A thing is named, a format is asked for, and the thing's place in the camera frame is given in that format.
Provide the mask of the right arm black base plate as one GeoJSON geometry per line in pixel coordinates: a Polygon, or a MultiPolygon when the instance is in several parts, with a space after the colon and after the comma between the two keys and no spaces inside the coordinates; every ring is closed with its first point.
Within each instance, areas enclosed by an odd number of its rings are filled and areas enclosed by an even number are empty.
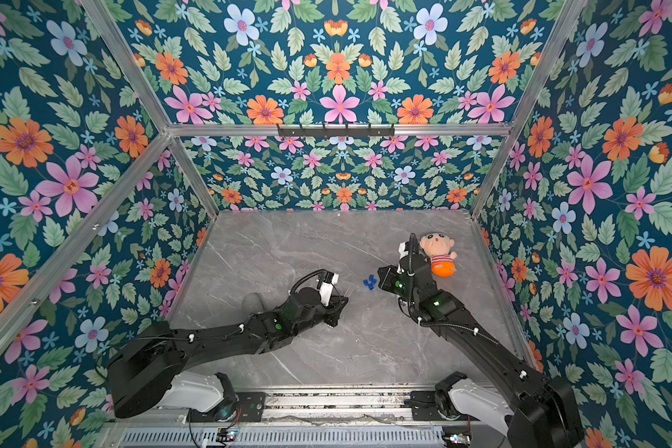
{"type": "Polygon", "coordinates": [[[455,421],[461,417],[450,399],[438,391],[412,391],[404,405],[411,409],[414,421],[455,421]]]}

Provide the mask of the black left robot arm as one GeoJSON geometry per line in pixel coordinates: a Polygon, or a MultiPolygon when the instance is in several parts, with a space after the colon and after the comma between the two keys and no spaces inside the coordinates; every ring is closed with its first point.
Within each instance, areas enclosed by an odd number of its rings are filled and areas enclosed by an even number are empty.
{"type": "Polygon", "coordinates": [[[316,270],[292,286],[283,304],[238,324],[201,330],[173,329],[165,321],[150,325],[108,362],[115,416],[139,416],[164,405],[166,397],[176,399],[173,407],[211,411],[218,400],[207,403],[207,394],[217,388],[184,372],[224,358],[274,352],[320,324],[336,327],[349,303],[337,282],[337,274],[316,270]]]}

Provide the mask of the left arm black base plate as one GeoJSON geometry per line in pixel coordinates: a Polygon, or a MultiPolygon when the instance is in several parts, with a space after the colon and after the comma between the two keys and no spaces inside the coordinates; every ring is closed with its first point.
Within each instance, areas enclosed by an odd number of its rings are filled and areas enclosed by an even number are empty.
{"type": "Polygon", "coordinates": [[[189,423],[255,423],[261,421],[267,394],[264,392],[237,392],[226,396],[206,413],[190,411],[189,423]]]}

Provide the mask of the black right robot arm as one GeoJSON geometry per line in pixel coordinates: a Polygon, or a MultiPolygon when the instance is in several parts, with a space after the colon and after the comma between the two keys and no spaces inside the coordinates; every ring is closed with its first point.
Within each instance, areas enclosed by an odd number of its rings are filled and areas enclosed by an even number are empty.
{"type": "Polygon", "coordinates": [[[569,382],[530,367],[493,337],[452,293],[439,289],[431,258],[414,234],[399,246],[399,262],[378,271],[379,287],[397,296],[416,325],[458,348],[485,375],[483,388],[456,371],[436,386],[447,418],[470,416],[513,447],[577,447],[585,438],[569,382]]]}

